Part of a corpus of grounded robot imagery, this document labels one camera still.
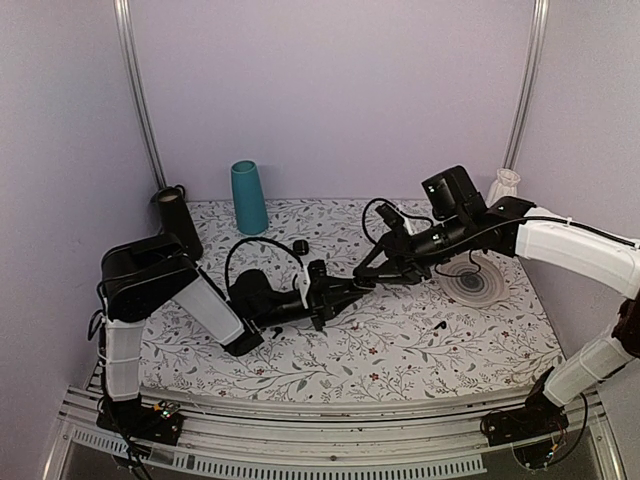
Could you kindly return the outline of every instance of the table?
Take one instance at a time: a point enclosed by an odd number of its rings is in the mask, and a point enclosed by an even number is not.
[[[427,201],[400,201],[429,214]],[[371,245],[360,227],[363,200],[275,200],[264,236],[287,245],[306,239],[305,261],[323,258],[329,274],[350,276]],[[202,267],[220,286],[227,252],[243,235],[228,201],[190,203],[204,245]],[[372,215],[374,236],[384,225]],[[547,316],[517,259],[487,258],[505,275],[510,296],[488,308],[457,304],[434,279],[378,287],[316,332],[309,320],[265,332],[240,358],[226,354],[180,307],[168,302],[147,322],[140,379],[151,389],[273,402],[386,402],[455,397],[527,386],[562,359]],[[269,245],[234,256],[232,282],[248,268],[290,289],[296,265]],[[434,330],[446,320],[445,330]]]

